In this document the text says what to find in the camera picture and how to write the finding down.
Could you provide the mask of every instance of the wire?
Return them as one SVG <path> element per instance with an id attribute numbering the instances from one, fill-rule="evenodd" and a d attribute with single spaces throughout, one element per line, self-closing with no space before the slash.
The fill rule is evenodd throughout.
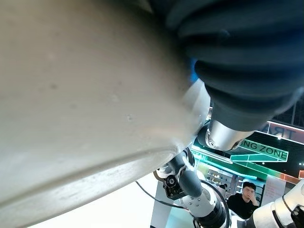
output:
<path id="1" fill-rule="evenodd" d="M 197 223 L 197 221 L 195 220 L 195 218 L 193 218 L 193 220 L 192 220 L 193 226 L 194 226 L 194 228 L 198 228 L 198 226 L 196 225 L 195 222 Z"/>
<path id="2" fill-rule="evenodd" d="M 167 205 L 167 206 L 169 206 L 169 207 L 185 209 L 184 207 L 177 206 L 177 205 L 170 204 L 170 203 L 166 203 L 166 202 L 164 202 L 164 201 L 161 201 L 161 200 L 159 200 L 159 199 L 156 199 L 156 198 L 153 197 L 150 193 L 148 193 L 148 192 L 140 185 L 140 183 L 138 183 L 138 182 L 136 181 L 136 184 L 144 191 L 144 193 L 146 193 L 148 196 L 150 196 L 150 197 L 151 197 L 152 199 L 154 199 L 155 201 L 157 201 L 157 202 L 159 202 L 159 203 L 161 203 L 161 204 L 163 204 L 163 205 Z"/>
<path id="3" fill-rule="evenodd" d="M 214 187 L 212 184 L 208 183 L 205 180 L 200 180 L 201 183 L 207 184 L 209 187 L 211 187 L 216 194 L 220 197 L 220 199 L 222 200 L 223 204 L 224 204 L 224 208 L 225 208 L 225 212 L 226 212 L 226 225 L 225 228 L 229 228 L 230 226 L 230 214 L 229 214 L 229 208 L 228 208 L 228 204 L 225 201 L 224 197 L 222 196 L 222 194 L 219 192 L 219 190 L 217 190 L 216 187 Z"/>

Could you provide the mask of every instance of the white robot shell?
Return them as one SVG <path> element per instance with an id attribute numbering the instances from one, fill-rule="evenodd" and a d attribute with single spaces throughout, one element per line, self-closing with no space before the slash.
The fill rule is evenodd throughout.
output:
<path id="1" fill-rule="evenodd" d="M 0 2 L 0 224 L 54 217 L 159 168 L 209 96 L 153 16 L 110 1 Z"/>

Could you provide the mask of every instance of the man's hand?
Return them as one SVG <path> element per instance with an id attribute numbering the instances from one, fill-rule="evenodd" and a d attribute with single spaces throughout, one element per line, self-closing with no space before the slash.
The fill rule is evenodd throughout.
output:
<path id="1" fill-rule="evenodd" d="M 256 200 L 256 196 L 255 196 L 254 193 L 250 194 L 249 198 L 250 198 L 250 200 L 251 200 L 251 202 L 252 202 L 253 205 L 258 206 L 258 202 Z"/>

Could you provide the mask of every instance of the illuminated sign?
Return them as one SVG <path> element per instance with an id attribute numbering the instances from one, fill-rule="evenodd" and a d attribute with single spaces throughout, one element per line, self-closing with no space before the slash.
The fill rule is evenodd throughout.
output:
<path id="1" fill-rule="evenodd" d="M 304 170 L 299 171 L 299 179 L 304 179 Z"/>
<path id="2" fill-rule="evenodd" d="M 266 156 L 277 159 L 278 161 L 286 162 L 288 159 L 288 151 L 283 151 L 271 146 L 263 145 L 257 142 L 250 141 L 245 139 L 241 144 L 241 148 L 257 152 L 259 154 L 264 154 Z"/>
<path id="3" fill-rule="evenodd" d="M 233 162 L 287 162 L 277 158 L 273 158 L 264 154 L 242 154 L 242 155 L 231 155 L 230 159 Z"/>
<path id="4" fill-rule="evenodd" d="M 232 160 L 229 159 L 229 158 L 217 155 L 216 153 L 213 153 L 213 152 L 210 152 L 210 151 L 206 151 L 206 150 L 204 150 L 204 149 L 202 149 L 198 146 L 193 145 L 191 147 L 191 149 L 192 149 L 191 152 L 196 159 L 200 160 L 200 159 L 204 159 L 204 156 L 208 156 L 208 157 L 220 160 L 220 161 L 225 162 L 225 163 L 229 163 L 229 164 L 233 163 Z"/>
<path id="5" fill-rule="evenodd" d="M 197 159 L 198 159 L 200 162 L 204 163 L 204 164 L 211 165 L 211 166 L 213 166 L 213 167 L 217 167 L 217 168 L 219 168 L 219 169 L 221 169 L 221 170 L 225 170 L 225 171 L 230 172 L 230 173 L 233 173 L 233 174 L 235 174 L 235 175 L 238 175 L 238 176 L 241 176 L 241 177 L 244 177 L 244 178 L 248 178 L 248 179 L 254 179 L 254 180 L 257 179 L 256 176 L 247 175 L 247 174 L 242 174 L 242 173 L 240 173 L 240 172 L 235 171 L 235 167 L 234 167 L 234 169 L 229 169 L 229 168 L 227 168 L 227 167 L 225 167 L 225 166 L 222 166 L 222 165 L 219 165 L 219 164 L 217 164 L 217 163 L 215 163 L 215 162 L 209 161 L 209 160 L 208 160 L 208 156 L 204 156 L 204 155 L 203 155 L 203 156 L 202 156 L 202 159 L 200 159 L 200 158 L 197 158 Z"/>
<path id="6" fill-rule="evenodd" d="M 304 130 L 290 127 L 280 123 L 268 121 L 263 127 L 256 132 L 275 135 L 292 142 L 304 144 Z"/>
<path id="7" fill-rule="evenodd" d="M 300 182 L 299 178 L 296 178 L 296 177 L 293 177 L 293 176 L 290 176 L 290 175 L 287 175 L 285 173 L 281 173 L 281 172 L 278 172 L 278 171 L 275 171 L 275 170 L 271 170 L 269 168 L 266 168 L 264 166 L 257 165 L 257 164 L 251 163 L 251 162 L 240 161 L 240 162 L 236 162 L 236 164 L 245 166 L 247 168 L 256 170 L 258 172 L 261 172 L 261 173 L 264 173 L 264 174 L 267 174 L 267 175 L 277 177 L 277 178 L 285 180 L 289 183 L 297 184 L 297 183 Z"/>

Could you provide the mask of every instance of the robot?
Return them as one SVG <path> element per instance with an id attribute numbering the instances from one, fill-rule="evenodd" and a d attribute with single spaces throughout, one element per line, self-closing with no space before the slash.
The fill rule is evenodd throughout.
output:
<path id="1" fill-rule="evenodd" d="M 181 152 L 196 137 L 233 150 L 300 97 L 303 9 L 301 0 L 1 1 L 0 224 L 36 224 L 168 164 L 182 201 L 204 203 L 188 207 L 197 225 L 219 210 L 218 227 L 229 226 Z M 297 224 L 303 182 L 293 192 L 257 210 L 255 226 Z"/>
<path id="2" fill-rule="evenodd" d="M 212 187 L 210 183 L 199 180 L 189 160 L 191 160 L 191 152 L 187 149 L 166 164 L 166 169 L 160 170 L 160 173 L 162 173 L 167 197 L 180 199 L 180 204 L 193 216 L 195 228 L 300 228 L 304 226 L 304 180 L 275 202 L 256 209 L 250 219 L 239 219 L 238 222 L 233 223 L 229 219 L 231 213 L 228 206 L 219 191 L 214 187 L 210 188 Z"/>

